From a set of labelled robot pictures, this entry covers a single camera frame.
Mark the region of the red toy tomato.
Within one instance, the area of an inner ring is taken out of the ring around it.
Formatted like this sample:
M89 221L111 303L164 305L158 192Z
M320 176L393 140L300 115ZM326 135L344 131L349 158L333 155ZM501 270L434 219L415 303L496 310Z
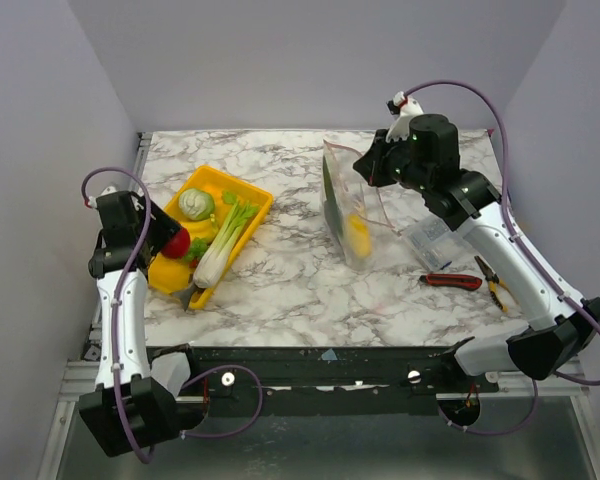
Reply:
M184 257L190 248L191 238L185 228L181 228L162 248L161 254L169 259Z

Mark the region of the green toy cabbage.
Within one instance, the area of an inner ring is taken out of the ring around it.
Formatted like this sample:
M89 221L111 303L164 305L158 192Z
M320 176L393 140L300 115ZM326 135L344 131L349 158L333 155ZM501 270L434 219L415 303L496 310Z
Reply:
M189 188L179 195L178 207L189 220L203 221L214 213L215 202L209 193Z

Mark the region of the clear zip top bag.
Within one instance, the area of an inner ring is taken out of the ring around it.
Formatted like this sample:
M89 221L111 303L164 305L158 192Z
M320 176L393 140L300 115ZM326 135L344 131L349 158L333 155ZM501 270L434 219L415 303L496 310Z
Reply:
M327 226L330 235L344 257L346 265L357 271L371 269L388 249L391 242L399 236L396 227L391 223L386 213L379 189L371 187L353 170L353 163L362 154L346 145L336 144L328 140L323 141L323 155L333 162L339 178L339 205L342 213L344 233L337 241ZM321 189L321 207L324 199L323 185ZM372 241L372 253L368 258L360 259L353 255L345 237L346 219L351 213L358 214L369 229Z

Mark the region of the green toy scallion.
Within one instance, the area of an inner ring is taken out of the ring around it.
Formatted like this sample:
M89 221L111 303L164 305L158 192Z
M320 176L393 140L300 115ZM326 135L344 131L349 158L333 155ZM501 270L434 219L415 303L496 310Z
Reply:
M340 241L344 230L342 213L339 205L339 194L336 190L339 188L339 178L337 169L333 162L327 159L326 155L322 158L322 185L324 199L322 202L324 217L331 233Z

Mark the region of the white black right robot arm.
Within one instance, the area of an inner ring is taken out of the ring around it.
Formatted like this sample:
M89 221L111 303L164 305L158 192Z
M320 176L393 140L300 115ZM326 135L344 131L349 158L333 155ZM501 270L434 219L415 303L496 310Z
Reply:
M481 172L461 167L458 130L445 116L416 116L397 138L377 130L353 168L371 186L399 184L419 193L427 209L504 280L524 314L527 324L518 330L469 338L448 350L449 361L439 370L447 389L463 391L492 371L544 380L591 341L600 326L600 298L585 298L523 242L504 218L500 191Z

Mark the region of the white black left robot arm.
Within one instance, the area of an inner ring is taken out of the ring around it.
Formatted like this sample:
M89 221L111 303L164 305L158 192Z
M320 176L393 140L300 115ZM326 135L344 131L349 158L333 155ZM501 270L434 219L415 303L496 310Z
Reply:
M104 453L119 456L175 438L176 397L202 380L188 346L156 357L146 348L144 302L149 267L180 231L154 202L130 191L91 201L102 224L88 263L101 305L102 344L95 389L79 398L79 413Z

